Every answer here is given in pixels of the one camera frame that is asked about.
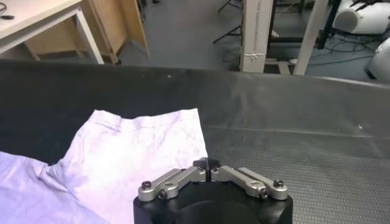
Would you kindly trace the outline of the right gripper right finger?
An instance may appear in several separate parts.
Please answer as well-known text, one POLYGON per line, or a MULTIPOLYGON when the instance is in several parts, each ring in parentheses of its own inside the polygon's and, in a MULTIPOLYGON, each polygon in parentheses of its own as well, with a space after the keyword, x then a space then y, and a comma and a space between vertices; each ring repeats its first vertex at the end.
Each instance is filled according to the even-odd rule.
POLYGON ((212 166, 211 180, 232 182, 253 198, 287 200, 288 187, 282 180, 272 180, 246 167, 212 166))

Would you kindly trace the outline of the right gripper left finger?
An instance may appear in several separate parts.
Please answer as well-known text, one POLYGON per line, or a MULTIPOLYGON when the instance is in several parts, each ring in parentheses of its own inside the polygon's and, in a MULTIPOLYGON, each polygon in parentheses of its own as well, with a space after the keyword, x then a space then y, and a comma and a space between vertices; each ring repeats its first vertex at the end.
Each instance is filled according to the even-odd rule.
POLYGON ((193 162, 186 169, 172 169, 154 181, 144 181, 138 189, 140 201, 152 201, 156 198, 168 200, 178 196, 179 191, 189 183, 207 180, 208 158, 193 162))

